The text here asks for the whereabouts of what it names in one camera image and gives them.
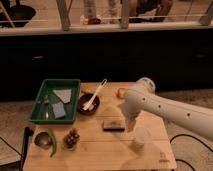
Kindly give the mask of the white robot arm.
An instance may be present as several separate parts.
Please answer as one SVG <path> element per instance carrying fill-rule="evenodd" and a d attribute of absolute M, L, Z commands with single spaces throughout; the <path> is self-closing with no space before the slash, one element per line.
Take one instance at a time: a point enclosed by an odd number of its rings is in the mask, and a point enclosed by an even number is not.
<path fill-rule="evenodd" d="M 127 119 L 147 111 L 213 141 L 213 109 L 163 98 L 155 94 L 155 83 L 142 77 L 124 93 L 121 111 Z"/>

